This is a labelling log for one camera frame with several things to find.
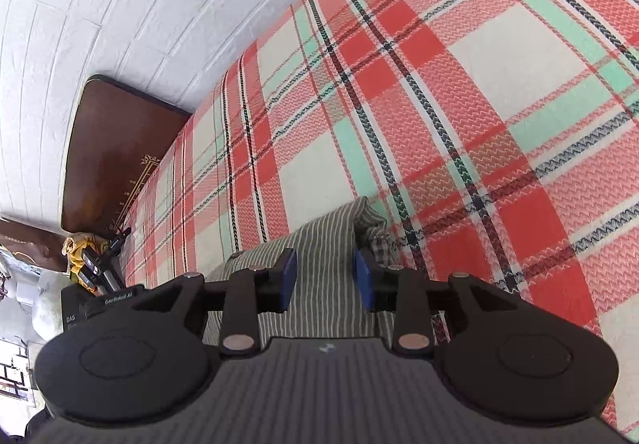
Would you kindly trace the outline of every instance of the white painted wall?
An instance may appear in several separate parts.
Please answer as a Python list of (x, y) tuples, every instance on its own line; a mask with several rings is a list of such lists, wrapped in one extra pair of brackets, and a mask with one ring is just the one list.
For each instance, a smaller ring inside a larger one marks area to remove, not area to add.
[[(40, 344), (29, 344), (31, 369), (41, 348)], [(8, 435), (24, 435), (24, 429), (31, 417), (42, 410), (44, 406), (44, 399), (37, 390), (33, 391), (33, 402), (0, 395), (0, 428)]]
[(295, 0), (0, 0), (0, 212), (60, 228), (66, 144), (102, 73), (186, 110)]

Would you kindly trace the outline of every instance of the black device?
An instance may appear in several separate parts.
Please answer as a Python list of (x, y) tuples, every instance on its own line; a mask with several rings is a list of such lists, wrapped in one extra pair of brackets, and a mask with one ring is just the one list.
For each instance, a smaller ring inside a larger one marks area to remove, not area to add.
[[(265, 270), (187, 274), (85, 307), (36, 361), (53, 419), (30, 442), (625, 442), (599, 419), (619, 373), (611, 348), (470, 275), (430, 281), (357, 251), (365, 306), (395, 313), (391, 344), (260, 348), (258, 315), (287, 309), (296, 273), (286, 250)], [(216, 310), (214, 347), (202, 332)], [(452, 339), (436, 345), (439, 311)]]
[(100, 255), (90, 246), (82, 250), (84, 265), (78, 272), (78, 276), (90, 287), (97, 289), (101, 296), (115, 293), (125, 287), (113, 266), (113, 259), (120, 255), (130, 234), (130, 227), (118, 233), (109, 240), (107, 248)]

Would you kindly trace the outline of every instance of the plaid bedsheet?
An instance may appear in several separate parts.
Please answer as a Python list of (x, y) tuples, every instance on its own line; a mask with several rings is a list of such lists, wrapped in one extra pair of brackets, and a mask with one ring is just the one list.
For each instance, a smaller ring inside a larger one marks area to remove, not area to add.
[(639, 438), (639, 0), (298, 0), (129, 215), (128, 283), (207, 273), (368, 196), (405, 263), (602, 335)]

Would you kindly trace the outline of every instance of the checkered cloth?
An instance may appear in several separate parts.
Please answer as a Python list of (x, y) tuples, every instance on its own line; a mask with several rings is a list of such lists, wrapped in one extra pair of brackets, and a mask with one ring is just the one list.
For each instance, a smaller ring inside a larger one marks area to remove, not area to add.
[(639, 437), (639, 0), (298, 0), (133, 206), (128, 283), (208, 274), (357, 196), (408, 266), (602, 335)]

